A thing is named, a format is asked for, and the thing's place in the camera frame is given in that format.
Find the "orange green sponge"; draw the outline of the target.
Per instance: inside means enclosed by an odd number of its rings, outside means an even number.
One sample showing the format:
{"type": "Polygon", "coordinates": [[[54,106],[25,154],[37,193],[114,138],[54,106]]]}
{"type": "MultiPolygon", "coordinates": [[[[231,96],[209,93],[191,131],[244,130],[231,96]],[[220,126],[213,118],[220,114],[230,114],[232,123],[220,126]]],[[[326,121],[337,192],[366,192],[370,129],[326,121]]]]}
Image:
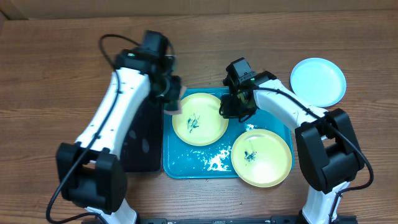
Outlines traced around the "orange green sponge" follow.
{"type": "Polygon", "coordinates": [[[164,114],[175,115],[175,114],[180,114],[182,112],[181,100],[182,100],[182,96],[184,95],[186,90],[187,90],[187,87],[185,87],[185,86],[181,87],[177,100],[175,100],[171,103],[168,103],[164,106],[164,110],[163,110],[164,114]]]}

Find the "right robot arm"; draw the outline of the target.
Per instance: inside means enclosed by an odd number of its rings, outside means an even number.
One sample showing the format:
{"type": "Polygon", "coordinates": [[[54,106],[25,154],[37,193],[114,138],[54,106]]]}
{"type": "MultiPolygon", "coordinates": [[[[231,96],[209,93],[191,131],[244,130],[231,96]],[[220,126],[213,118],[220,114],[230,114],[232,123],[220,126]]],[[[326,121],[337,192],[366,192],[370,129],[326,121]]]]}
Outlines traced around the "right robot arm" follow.
{"type": "Polygon", "coordinates": [[[294,132],[299,165],[310,188],[296,223],[357,223],[356,217],[337,214],[343,194],[369,187],[369,181],[352,187],[357,173],[371,168],[362,153],[348,114],[312,106],[288,90],[271,72],[256,73],[244,58],[226,67],[220,115],[244,122],[264,110],[294,132]]]}

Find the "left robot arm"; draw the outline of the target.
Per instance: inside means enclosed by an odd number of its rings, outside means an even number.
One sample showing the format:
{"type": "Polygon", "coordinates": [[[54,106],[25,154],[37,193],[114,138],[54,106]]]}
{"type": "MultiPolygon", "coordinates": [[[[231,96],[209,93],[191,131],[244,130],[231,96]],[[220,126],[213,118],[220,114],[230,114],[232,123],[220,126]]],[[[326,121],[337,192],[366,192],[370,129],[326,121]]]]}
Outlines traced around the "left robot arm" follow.
{"type": "Polygon", "coordinates": [[[119,162],[125,137],[145,100],[162,105],[168,114],[181,110],[185,87],[172,75],[175,51],[169,39],[148,30],[142,43],[112,60],[103,45],[109,37],[102,35],[98,47],[113,71],[111,82],[86,129],[73,144],[58,148],[60,183],[46,208],[49,223],[55,223],[50,212],[59,195],[86,210],[66,222],[94,216],[101,223],[137,223],[138,214],[125,199],[127,177],[119,162]]]}

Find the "light blue plate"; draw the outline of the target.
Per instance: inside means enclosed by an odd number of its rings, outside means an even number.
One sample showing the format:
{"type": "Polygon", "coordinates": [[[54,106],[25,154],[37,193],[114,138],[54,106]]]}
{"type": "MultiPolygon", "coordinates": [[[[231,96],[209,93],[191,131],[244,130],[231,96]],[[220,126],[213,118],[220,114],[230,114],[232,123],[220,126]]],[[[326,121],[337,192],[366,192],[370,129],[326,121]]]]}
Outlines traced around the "light blue plate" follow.
{"type": "Polygon", "coordinates": [[[324,58],[307,58],[293,68],[290,86],[307,103],[326,108],[344,97],[346,78],[333,62],[324,58]]]}

